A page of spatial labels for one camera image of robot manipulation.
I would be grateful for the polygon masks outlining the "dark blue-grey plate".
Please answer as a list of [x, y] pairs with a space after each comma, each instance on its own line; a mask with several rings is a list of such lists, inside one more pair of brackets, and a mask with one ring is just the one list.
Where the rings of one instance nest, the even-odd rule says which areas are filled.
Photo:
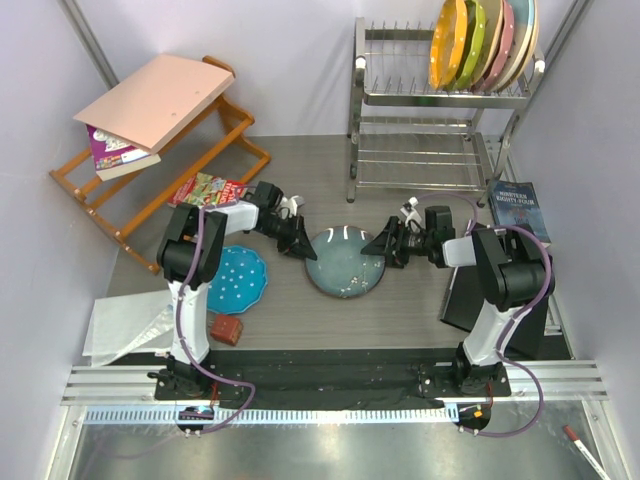
[[324, 229], [311, 240], [317, 259], [305, 261], [308, 279], [332, 297], [349, 299], [367, 294], [385, 273], [382, 256], [361, 253], [372, 239], [372, 234], [352, 225]]

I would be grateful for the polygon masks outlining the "metal dish rack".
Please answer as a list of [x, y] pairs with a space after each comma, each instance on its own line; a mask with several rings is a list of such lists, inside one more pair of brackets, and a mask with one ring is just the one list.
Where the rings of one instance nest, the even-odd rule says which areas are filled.
[[346, 199], [364, 188], [453, 191], [486, 203], [544, 75], [535, 48], [499, 93], [436, 91], [428, 79], [433, 32], [355, 20]]

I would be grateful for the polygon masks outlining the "orange dotted plate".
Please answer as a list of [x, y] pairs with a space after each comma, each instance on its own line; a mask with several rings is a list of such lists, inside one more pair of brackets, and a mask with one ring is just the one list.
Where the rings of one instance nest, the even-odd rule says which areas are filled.
[[429, 83], [432, 89], [445, 89], [454, 81], [464, 52], [467, 26], [465, 2], [446, 0], [431, 42]]

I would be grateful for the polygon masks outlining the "green dotted plate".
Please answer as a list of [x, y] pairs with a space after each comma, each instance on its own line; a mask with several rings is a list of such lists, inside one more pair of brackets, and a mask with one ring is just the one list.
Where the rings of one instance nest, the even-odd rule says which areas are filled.
[[486, 12], [478, 1], [466, 1], [467, 33], [460, 68], [453, 84], [454, 90], [466, 90], [471, 85], [473, 72], [482, 50], [486, 32]]

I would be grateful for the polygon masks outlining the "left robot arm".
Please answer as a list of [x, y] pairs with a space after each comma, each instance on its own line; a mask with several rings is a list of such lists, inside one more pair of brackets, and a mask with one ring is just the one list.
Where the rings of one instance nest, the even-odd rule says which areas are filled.
[[203, 367], [210, 351], [205, 336], [206, 297], [220, 266], [225, 238], [237, 232], [258, 232], [276, 241], [279, 253], [316, 260], [299, 209], [300, 195], [287, 197], [274, 184], [260, 181], [226, 203], [175, 207], [156, 260], [171, 292], [174, 334], [168, 364], [179, 371], [178, 386], [190, 398], [205, 397], [213, 385]]

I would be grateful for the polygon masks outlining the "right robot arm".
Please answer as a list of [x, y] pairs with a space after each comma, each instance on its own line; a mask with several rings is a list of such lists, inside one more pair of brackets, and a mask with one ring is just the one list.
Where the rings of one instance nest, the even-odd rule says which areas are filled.
[[396, 216], [361, 250], [381, 256], [385, 265], [404, 267], [423, 256], [438, 268], [474, 267], [483, 304], [469, 335], [449, 365], [421, 367], [426, 398], [510, 394], [504, 355], [525, 316], [552, 291], [552, 264], [544, 245], [529, 228], [475, 228], [458, 238], [447, 206], [425, 210], [425, 224]]

